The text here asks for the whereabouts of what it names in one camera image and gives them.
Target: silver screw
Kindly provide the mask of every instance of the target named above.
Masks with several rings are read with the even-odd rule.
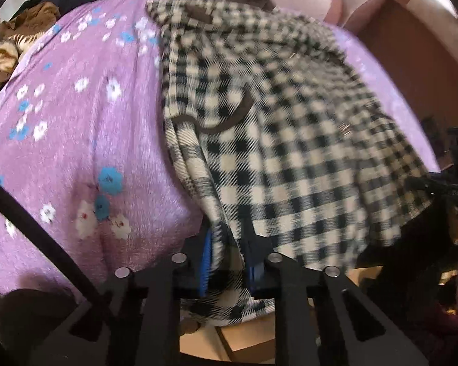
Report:
[[[184,263],[186,259],[187,255],[184,253],[175,253],[173,256],[171,256],[171,261],[177,264]]]
[[[327,276],[332,277],[332,278],[338,277],[340,275],[340,269],[334,265],[330,265],[329,267],[326,267],[324,269],[324,272],[326,273]]]
[[[268,255],[268,261],[270,263],[280,263],[283,260],[283,256],[280,253],[270,253]]]
[[[120,267],[115,270],[115,276],[117,278],[127,278],[129,274],[131,273],[131,270],[127,267]]]

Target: purple blanket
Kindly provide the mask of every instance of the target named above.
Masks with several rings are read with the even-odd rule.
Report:
[[[65,15],[0,93],[0,184],[101,283],[197,232],[201,214],[170,166],[147,0],[100,0]],[[335,29],[370,89],[437,170],[400,93],[352,35]],[[0,292],[70,283],[0,215]]]

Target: checkered garment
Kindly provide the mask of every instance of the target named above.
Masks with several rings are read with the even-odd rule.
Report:
[[[242,218],[306,267],[346,269],[429,204],[403,186],[423,163],[328,28],[224,0],[156,0],[147,12],[161,27],[170,157],[213,229],[194,316],[228,325],[274,310],[243,287]]]

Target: black cable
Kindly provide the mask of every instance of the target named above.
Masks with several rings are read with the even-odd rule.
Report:
[[[51,261],[92,305],[98,308],[105,322],[112,328],[115,325],[115,317],[93,283],[65,250],[1,186],[0,213]]]

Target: black and white plaid shirt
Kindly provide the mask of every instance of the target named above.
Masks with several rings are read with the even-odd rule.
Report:
[[[209,297],[189,311],[215,325],[274,310],[242,285],[241,218],[309,268],[353,268],[428,204],[404,188],[426,173],[330,29],[224,0],[147,4],[161,27],[166,141],[213,228]]]

